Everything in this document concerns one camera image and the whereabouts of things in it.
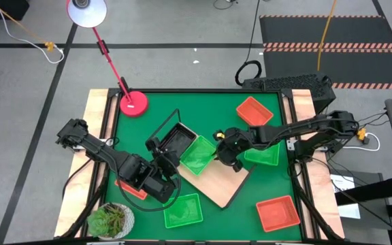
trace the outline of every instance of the red tray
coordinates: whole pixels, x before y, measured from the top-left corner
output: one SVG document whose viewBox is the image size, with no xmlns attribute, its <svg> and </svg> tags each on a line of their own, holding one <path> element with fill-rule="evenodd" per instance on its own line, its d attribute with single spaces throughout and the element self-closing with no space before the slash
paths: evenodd
<svg viewBox="0 0 392 245">
<path fill-rule="evenodd" d="M 237 107 L 237 114 L 250 126 L 263 126 L 273 117 L 264 105 L 261 105 L 254 97 L 248 97 Z"/>
<path fill-rule="evenodd" d="M 116 186 L 119 186 L 117 184 L 117 180 L 114 181 L 114 184 Z M 128 193 L 136 196 L 137 198 L 139 198 L 141 200 L 145 200 L 145 198 L 148 196 L 148 194 L 145 191 L 143 191 L 143 190 L 136 191 L 133 187 L 129 186 L 128 184 L 125 184 L 123 181 L 120 181 L 120 185 L 122 185 L 122 189 L 126 190 Z"/>
<path fill-rule="evenodd" d="M 293 200 L 288 195 L 260 201 L 257 210 L 265 232 L 300 224 Z"/>
</svg>

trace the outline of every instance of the concrete floor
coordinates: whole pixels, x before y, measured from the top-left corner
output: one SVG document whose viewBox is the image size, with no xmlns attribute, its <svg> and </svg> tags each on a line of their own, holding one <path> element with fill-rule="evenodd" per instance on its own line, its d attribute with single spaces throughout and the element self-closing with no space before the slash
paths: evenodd
<svg viewBox="0 0 392 245">
<path fill-rule="evenodd" d="M 256 1 L 240 1 L 224 11 L 212 0 L 108 0 L 109 14 L 98 31 L 109 44 L 147 43 L 248 43 Z M 380 1 L 392 28 L 392 1 Z M 23 24 L 40 36 L 65 43 L 71 21 L 65 1 L 31 0 Z M 327 0 L 262 1 L 260 14 L 328 14 Z M 339 0 L 336 14 L 376 14 L 371 0 Z M 12 23 L 12 33 L 26 35 Z M 255 43 L 261 43 L 259 23 Z M 93 44 L 91 30 L 78 28 L 74 43 Z M 0 21 L 0 43 L 10 39 Z M 250 59 L 262 50 L 252 49 Z M 139 88 L 234 88 L 236 69 L 246 58 L 243 48 L 114 49 L 111 56 L 132 87 Z M 29 147 L 56 65 L 46 62 L 38 50 L 0 48 L 0 224 Z M 246 70 L 249 78 L 255 71 Z M 91 88 L 115 87 L 105 59 L 96 49 L 71 49 L 49 115 L 37 145 L 5 243 L 51 239 L 61 204 L 71 153 L 54 142 L 57 131 L 70 119 L 81 117 Z M 330 110 L 350 110 L 365 118 L 384 108 L 392 91 L 336 90 Z M 381 172 L 392 177 L 392 134 L 389 125 L 370 127 L 381 140 L 379 152 L 343 150 L 335 160 L 351 170 Z M 386 231 L 360 231 L 345 227 L 358 242 L 389 243 Z"/>
</svg>

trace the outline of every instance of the green table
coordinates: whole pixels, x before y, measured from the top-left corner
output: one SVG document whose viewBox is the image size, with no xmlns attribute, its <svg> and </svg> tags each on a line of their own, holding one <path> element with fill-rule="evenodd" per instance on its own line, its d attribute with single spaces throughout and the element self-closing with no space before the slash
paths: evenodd
<svg viewBox="0 0 392 245">
<path fill-rule="evenodd" d="M 212 134 L 217 129 L 229 127 L 246 129 L 246 123 L 238 117 L 236 108 L 247 97 L 253 96 L 268 110 L 274 113 L 270 125 L 277 126 L 283 122 L 283 110 L 280 93 L 230 93 L 228 91 L 208 91 L 204 93 L 146 93 L 149 98 L 148 111 L 139 118 L 127 118 L 119 114 L 116 123 L 116 137 L 120 139 L 115 147 L 126 150 L 151 160 L 144 143 L 155 129 L 176 109 L 181 113 L 182 123 L 199 135 L 209 139 L 213 144 Z M 171 120 L 165 128 L 166 133 L 178 119 Z M 243 159 L 244 167 L 250 169 L 253 163 Z M 135 225 L 128 240 L 301 240 L 299 225 L 265 233 L 261 226 L 255 204 L 259 201 L 290 195 L 293 199 L 291 179 L 287 174 L 287 151 L 281 143 L 279 165 L 276 167 L 257 165 L 231 205 L 221 210 L 215 203 L 190 185 L 182 181 L 181 195 L 199 193 L 203 222 L 172 229 L 165 228 L 163 212 L 141 212 L 134 207 Z M 116 177 L 110 173 L 105 201 L 129 205 L 114 184 Z M 158 208 L 161 203 L 152 197 L 144 201 L 129 195 L 138 205 L 145 208 Z"/>
</svg>

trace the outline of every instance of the potted plant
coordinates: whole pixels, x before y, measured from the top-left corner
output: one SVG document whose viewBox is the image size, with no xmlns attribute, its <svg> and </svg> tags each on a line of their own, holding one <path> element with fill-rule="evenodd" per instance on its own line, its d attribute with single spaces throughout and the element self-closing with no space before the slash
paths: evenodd
<svg viewBox="0 0 392 245">
<path fill-rule="evenodd" d="M 134 213 L 120 203 L 106 203 L 88 218 L 88 232 L 102 240 L 120 239 L 134 226 Z"/>
</svg>

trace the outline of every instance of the white cable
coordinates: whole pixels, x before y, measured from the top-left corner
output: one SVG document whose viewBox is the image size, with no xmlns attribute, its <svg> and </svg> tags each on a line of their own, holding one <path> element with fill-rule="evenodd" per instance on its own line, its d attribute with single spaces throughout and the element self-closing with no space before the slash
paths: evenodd
<svg viewBox="0 0 392 245">
<path fill-rule="evenodd" d="M 21 41 L 21 42 L 26 42 L 26 43 L 31 44 L 32 46 L 36 47 L 36 48 L 39 49 L 42 53 L 44 53 L 44 56 L 46 57 L 46 59 L 48 60 L 48 62 L 51 63 L 51 64 L 58 64 L 58 63 L 60 63 L 60 62 L 65 58 L 65 55 L 63 54 L 63 51 L 62 51 L 59 47 L 57 47 L 57 45 L 55 45 L 55 44 L 54 44 L 54 48 L 56 48 L 56 49 L 61 53 L 61 59 L 60 59 L 59 61 L 51 61 L 51 60 L 49 59 L 48 55 L 46 55 L 46 53 L 45 53 L 45 51 L 44 51 L 43 49 L 41 49 L 39 46 L 37 46 L 37 45 L 31 43 L 30 41 L 25 40 L 25 39 L 20 39 L 20 38 L 14 37 L 14 36 L 8 31 L 7 23 L 6 23 L 6 21 L 5 21 L 4 14 L 1 12 L 1 10 L 0 10 L 0 15 L 1 15 L 1 17 L 2 17 L 2 19 L 3 19 L 3 22 L 4 22 L 5 31 L 7 31 L 7 34 L 8 34 L 11 38 L 16 39 L 16 40 Z"/>
<path fill-rule="evenodd" d="M 345 146 L 345 147 L 343 147 L 343 149 L 357 149 L 357 150 L 366 150 L 366 151 L 372 151 L 372 152 L 378 151 L 380 149 L 380 141 L 379 141 L 378 136 L 376 136 L 374 133 L 365 133 L 366 137 L 368 135 L 373 136 L 376 139 L 376 141 L 378 142 L 378 147 L 376 149 L 367 149 L 367 148 L 362 148 L 359 146 Z"/>
</svg>

